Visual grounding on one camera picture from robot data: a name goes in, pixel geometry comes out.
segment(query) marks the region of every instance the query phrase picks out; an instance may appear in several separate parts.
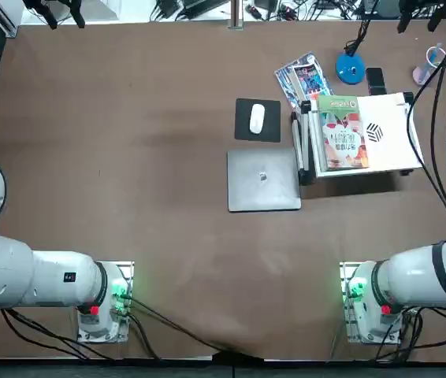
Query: smartphone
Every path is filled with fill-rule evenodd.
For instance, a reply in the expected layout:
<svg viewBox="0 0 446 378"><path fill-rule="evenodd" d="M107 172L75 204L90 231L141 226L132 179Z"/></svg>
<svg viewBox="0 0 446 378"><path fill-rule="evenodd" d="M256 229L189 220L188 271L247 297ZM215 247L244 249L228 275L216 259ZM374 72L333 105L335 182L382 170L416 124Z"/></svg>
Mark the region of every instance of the smartphone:
<svg viewBox="0 0 446 378"><path fill-rule="evenodd" d="M382 69L368 68L366 69L366 82L368 83L368 91L370 96L374 95L386 95L386 84L384 82L384 76L382 75Z"/></svg>

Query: white mouse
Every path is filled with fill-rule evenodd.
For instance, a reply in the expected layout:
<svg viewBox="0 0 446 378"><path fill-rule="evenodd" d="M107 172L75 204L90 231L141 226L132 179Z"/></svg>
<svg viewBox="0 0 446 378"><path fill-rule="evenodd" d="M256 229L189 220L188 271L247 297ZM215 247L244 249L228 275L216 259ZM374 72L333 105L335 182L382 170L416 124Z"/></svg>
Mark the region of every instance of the white mouse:
<svg viewBox="0 0 446 378"><path fill-rule="evenodd" d="M262 104L254 104L251 109L251 118L249 120L249 131L253 134L259 134L263 128L263 117L265 116L265 107Z"/></svg>

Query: mouse pad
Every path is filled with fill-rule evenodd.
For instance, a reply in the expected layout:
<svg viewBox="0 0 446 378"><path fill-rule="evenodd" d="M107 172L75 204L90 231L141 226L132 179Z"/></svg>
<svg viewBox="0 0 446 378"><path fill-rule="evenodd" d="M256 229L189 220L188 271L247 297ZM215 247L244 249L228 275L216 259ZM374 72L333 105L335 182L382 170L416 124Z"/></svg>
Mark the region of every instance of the mouse pad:
<svg viewBox="0 0 446 378"><path fill-rule="evenodd" d="M249 131L251 109L254 104L261 104L265 108L263 128L259 134ZM260 142L281 141L281 103L272 100L254 100L238 98L236 100L236 131L235 138L241 140L257 140Z"/></svg>

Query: blue object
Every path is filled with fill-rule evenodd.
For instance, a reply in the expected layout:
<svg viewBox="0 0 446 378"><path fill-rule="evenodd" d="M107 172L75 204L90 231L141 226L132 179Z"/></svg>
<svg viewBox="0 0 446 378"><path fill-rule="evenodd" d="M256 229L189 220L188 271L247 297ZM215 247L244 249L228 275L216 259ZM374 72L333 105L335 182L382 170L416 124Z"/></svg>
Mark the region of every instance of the blue object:
<svg viewBox="0 0 446 378"><path fill-rule="evenodd" d="M357 54L350 57L342 53L336 60L335 72L343 83L355 85L365 77L365 62Z"/></svg>

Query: book cover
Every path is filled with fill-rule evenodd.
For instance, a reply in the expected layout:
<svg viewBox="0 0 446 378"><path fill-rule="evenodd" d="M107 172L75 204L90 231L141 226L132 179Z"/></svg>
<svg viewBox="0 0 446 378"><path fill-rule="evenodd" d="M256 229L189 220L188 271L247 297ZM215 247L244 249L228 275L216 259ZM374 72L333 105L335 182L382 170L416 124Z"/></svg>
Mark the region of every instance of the book cover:
<svg viewBox="0 0 446 378"><path fill-rule="evenodd" d="M330 84L326 79L316 57L312 53L305 54L299 57L296 61L292 61L274 72L277 81L279 81L279 84L293 109L295 109L295 107L299 106L301 103L299 94L296 93L296 89L294 88L291 79L291 75L295 75L293 67L299 65L309 65L310 67L314 68L318 75L322 78L322 93L325 95L333 94L332 88L330 87Z"/></svg>
<svg viewBox="0 0 446 378"><path fill-rule="evenodd" d="M358 99L320 95L318 112L325 153L324 169L370 167Z"/></svg>
<svg viewBox="0 0 446 378"><path fill-rule="evenodd" d="M305 99L316 99L318 95L330 95L314 64L293 67Z"/></svg>

